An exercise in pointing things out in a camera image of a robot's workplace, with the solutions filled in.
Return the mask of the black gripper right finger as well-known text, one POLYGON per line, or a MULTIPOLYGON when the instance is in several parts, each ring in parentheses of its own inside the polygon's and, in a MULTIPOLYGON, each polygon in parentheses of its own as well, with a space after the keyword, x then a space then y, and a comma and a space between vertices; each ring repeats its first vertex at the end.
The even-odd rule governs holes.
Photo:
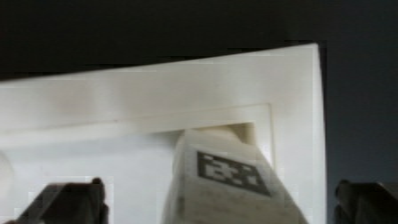
POLYGON ((333 224, 398 224, 398 183, 355 183, 335 187, 333 224))

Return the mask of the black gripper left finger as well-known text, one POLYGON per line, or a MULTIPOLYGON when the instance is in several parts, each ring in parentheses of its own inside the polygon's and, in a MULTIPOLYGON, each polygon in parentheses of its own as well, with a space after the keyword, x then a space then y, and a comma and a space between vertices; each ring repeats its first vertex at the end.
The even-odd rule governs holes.
POLYGON ((5 224, 108 224, 104 184, 47 184, 15 219, 5 224))

